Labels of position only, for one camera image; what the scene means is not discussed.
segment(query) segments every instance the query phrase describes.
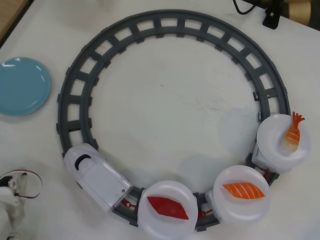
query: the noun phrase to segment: black object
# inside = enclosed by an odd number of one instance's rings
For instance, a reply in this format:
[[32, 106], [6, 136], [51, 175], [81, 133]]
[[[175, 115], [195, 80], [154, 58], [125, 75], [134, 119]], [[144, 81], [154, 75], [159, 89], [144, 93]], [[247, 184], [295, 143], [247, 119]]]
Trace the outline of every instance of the black object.
[[79, 171], [79, 164], [82, 162], [82, 160], [84, 159], [90, 159], [91, 157], [87, 154], [83, 154], [80, 157], [78, 157], [78, 159], [75, 161], [74, 163], [74, 167], [75, 169], [77, 169]]
[[262, 24], [270, 29], [276, 29], [279, 25], [283, 6], [283, 0], [273, 0], [272, 4], [265, 10], [266, 17]]
[[320, 31], [320, 1], [311, 2], [309, 27]]
[[253, 4], [253, 6], [248, 11], [240, 11], [236, 0], [233, 0], [233, 4], [235, 6], [236, 11], [238, 12], [238, 14], [241, 14], [241, 15], [246, 15], [246, 14], [250, 13], [259, 3], [260, 3], [260, 0], [256, 0], [256, 2]]
[[[162, 26], [162, 19], [177, 19], [177, 26]], [[186, 20], [197, 21], [201, 23], [200, 29], [185, 27]], [[140, 31], [137, 24], [145, 21], [153, 21], [153, 28]], [[221, 38], [218, 38], [210, 33], [208, 29], [215, 27], [224, 32]], [[125, 28], [129, 28], [132, 35], [119, 41], [115, 34]], [[260, 112], [258, 113], [258, 121], [263, 121], [270, 116], [270, 108], [268, 98], [277, 98], [279, 110], [281, 114], [290, 115], [290, 106], [287, 96], [287, 90], [282, 82], [282, 79], [269, 57], [264, 51], [248, 36], [242, 33], [232, 25], [221, 21], [210, 15], [187, 11], [187, 10], [156, 10], [140, 13], [127, 17], [107, 28], [102, 30], [94, 39], [84, 46], [76, 57], [71, 67], [66, 72], [66, 77], [58, 95], [58, 123], [56, 130], [60, 136], [61, 145], [63, 148], [62, 156], [66, 154], [69, 148], [72, 147], [69, 133], [73, 131], [81, 131], [83, 142], [90, 144], [95, 149], [98, 149], [97, 141], [92, 137], [90, 128], [92, 127], [91, 119], [89, 118], [89, 106], [91, 105], [91, 91], [98, 84], [99, 74], [103, 68], [107, 68], [111, 59], [116, 54], [122, 54], [126, 47], [133, 43], [142, 43], [145, 38], [155, 36], [163, 38], [166, 34], [176, 34], [177, 37], [183, 38], [185, 35], [193, 36], [199, 42], [210, 42], [215, 45], [218, 51], [225, 51], [231, 55], [231, 60], [237, 65], [240, 64], [245, 70], [245, 76], [248, 81], [252, 81], [255, 92], [253, 93], [254, 100], [260, 103]], [[241, 51], [236, 50], [228, 41], [234, 38], [244, 45]], [[108, 41], [112, 47], [104, 54], [100, 55], [95, 50], [104, 41]], [[254, 55], [261, 63], [261, 66], [254, 68], [246, 59], [250, 54]], [[88, 58], [96, 61], [95, 66], [90, 73], [81, 72], [82, 65]], [[268, 74], [274, 88], [265, 89], [260, 79], [260, 76]], [[75, 80], [84, 82], [84, 87], [81, 95], [71, 95], [71, 89]], [[79, 105], [79, 119], [68, 121], [68, 106], [69, 104]], [[250, 167], [255, 167], [254, 164], [247, 162]], [[276, 175], [270, 174], [271, 183], [277, 178]], [[120, 217], [129, 221], [133, 226], [138, 226], [138, 206], [143, 188], [134, 187], [129, 193], [137, 199], [136, 208], [131, 210], [120, 204], [113, 212]], [[197, 198], [198, 210], [201, 212], [202, 204], [205, 204], [206, 198], [204, 193], [194, 193]], [[219, 224], [219, 221], [213, 214], [209, 214], [204, 218], [198, 218], [195, 226], [197, 232], [205, 231], [208, 227]]]

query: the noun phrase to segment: blue plate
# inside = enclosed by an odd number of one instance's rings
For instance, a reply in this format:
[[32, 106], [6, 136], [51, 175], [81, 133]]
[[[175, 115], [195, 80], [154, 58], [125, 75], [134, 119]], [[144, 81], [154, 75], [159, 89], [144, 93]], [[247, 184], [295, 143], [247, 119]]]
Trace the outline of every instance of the blue plate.
[[44, 104], [50, 89], [49, 73], [40, 62], [15, 57], [0, 64], [0, 113], [32, 113]]

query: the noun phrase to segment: table surface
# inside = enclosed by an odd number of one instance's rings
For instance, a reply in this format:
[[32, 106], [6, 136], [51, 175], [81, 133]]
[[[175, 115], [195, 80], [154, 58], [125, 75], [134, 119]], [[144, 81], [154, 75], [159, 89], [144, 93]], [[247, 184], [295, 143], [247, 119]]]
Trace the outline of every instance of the table surface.
[[[250, 5], [239, 1], [239, 6]], [[276, 65], [291, 109], [303, 114], [301, 124], [311, 134], [309, 160], [273, 183], [271, 208], [261, 222], [220, 224], [188, 240], [319, 239], [320, 32], [286, 18], [276, 30], [268, 29], [262, 9], [242, 16], [231, 0], [34, 1], [0, 49], [0, 62], [35, 58], [52, 78], [41, 109], [23, 117], [0, 115], [1, 173], [24, 167], [43, 179], [41, 195], [26, 202], [19, 230], [24, 239], [149, 239], [115, 214], [102, 213], [67, 175], [56, 132], [57, 96], [68, 67], [95, 35], [127, 16], [158, 9], [209, 14], [256, 41]], [[74, 86], [74, 93], [81, 87]], [[203, 192], [253, 150], [259, 105], [252, 92], [242, 70], [212, 46], [189, 37], [151, 38], [117, 55], [101, 73], [89, 112], [92, 134], [99, 151], [136, 186], [177, 180]], [[270, 107], [277, 112], [272, 98]], [[71, 107], [69, 120], [78, 116], [79, 109]], [[81, 142], [78, 132], [71, 139]]]

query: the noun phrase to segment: black cable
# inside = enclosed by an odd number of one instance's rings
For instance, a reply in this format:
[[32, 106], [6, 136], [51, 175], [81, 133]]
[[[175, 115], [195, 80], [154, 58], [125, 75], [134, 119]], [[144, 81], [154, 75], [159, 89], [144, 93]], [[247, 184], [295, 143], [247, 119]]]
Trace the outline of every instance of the black cable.
[[253, 6], [248, 11], [240, 11], [236, 0], [233, 0], [233, 3], [234, 3], [235, 9], [238, 12], [238, 14], [246, 15], [246, 14], [250, 13], [260, 3], [260, 0], [257, 0], [255, 2], [255, 4], [253, 4]]

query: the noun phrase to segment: circular track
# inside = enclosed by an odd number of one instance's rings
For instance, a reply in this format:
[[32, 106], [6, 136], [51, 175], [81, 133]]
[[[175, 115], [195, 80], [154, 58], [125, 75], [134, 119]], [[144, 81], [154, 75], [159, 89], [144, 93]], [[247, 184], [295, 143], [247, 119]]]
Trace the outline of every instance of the circular track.
[[[177, 19], [176, 26], [162, 26], [161, 20], [163, 19]], [[186, 21], [200, 22], [200, 29], [186, 27]], [[137, 24], [152, 21], [153, 27], [150, 29], [140, 31]], [[221, 38], [212, 35], [208, 32], [209, 28], [216, 28], [223, 32]], [[118, 40], [115, 34], [123, 29], [129, 28], [131, 35]], [[109, 66], [111, 59], [116, 54], [122, 54], [126, 47], [130, 44], [142, 43], [145, 38], [156, 36], [156, 38], [163, 38], [166, 34], [176, 34], [178, 38], [184, 36], [195, 37], [200, 42], [210, 42], [215, 45], [218, 51], [225, 51], [231, 55], [231, 60], [237, 65], [241, 65], [245, 70], [245, 76], [248, 81], [252, 81], [255, 92], [253, 98], [259, 101], [260, 112], [258, 113], [258, 121], [263, 121], [270, 116], [270, 108], [268, 98], [277, 98], [279, 111], [281, 114], [290, 115], [290, 106], [287, 96], [287, 90], [282, 82], [282, 79], [269, 57], [264, 51], [248, 36], [231, 26], [230, 24], [221, 21], [210, 15], [186, 11], [186, 10], [156, 10], [140, 13], [127, 17], [107, 28], [102, 30], [94, 39], [92, 39], [80, 54], [76, 57], [71, 67], [66, 72], [66, 77], [58, 96], [58, 123], [56, 125], [57, 132], [60, 136], [61, 145], [63, 148], [63, 156], [72, 147], [69, 133], [73, 131], [81, 131], [83, 142], [92, 145], [98, 149], [98, 143], [93, 139], [90, 128], [92, 127], [91, 119], [89, 118], [89, 107], [92, 102], [91, 91], [99, 81], [100, 72]], [[244, 48], [241, 51], [236, 50], [230, 44], [229, 40], [233, 38], [239, 41]], [[104, 41], [108, 41], [112, 47], [104, 54], [100, 55], [96, 52], [98, 46]], [[247, 56], [253, 55], [260, 62], [261, 66], [254, 68], [246, 59]], [[96, 61], [95, 66], [90, 73], [81, 72], [80, 69], [85, 61], [91, 58]], [[273, 88], [265, 89], [260, 76], [268, 74], [269, 79], [273, 83]], [[84, 82], [84, 87], [81, 95], [71, 95], [71, 89], [75, 80]], [[79, 105], [79, 119], [68, 121], [68, 105]], [[252, 168], [255, 166], [250, 161], [250, 156], [246, 161], [246, 165]], [[269, 173], [268, 183], [271, 184], [274, 179], [278, 178], [278, 174]], [[137, 198], [137, 206], [142, 194], [143, 188], [134, 187], [130, 195]], [[204, 231], [207, 227], [216, 225], [219, 221], [213, 214], [201, 215], [202, 204], [206, 203], [204, 193], [194, 193], [197, 198], [199, 217], [195, 226], [197, 232]], [[131, 210], [124, 205], [120, 204], [113, 210], [114, 213], [127, 219], [133, 226], [138, 226], [138, 207]]]

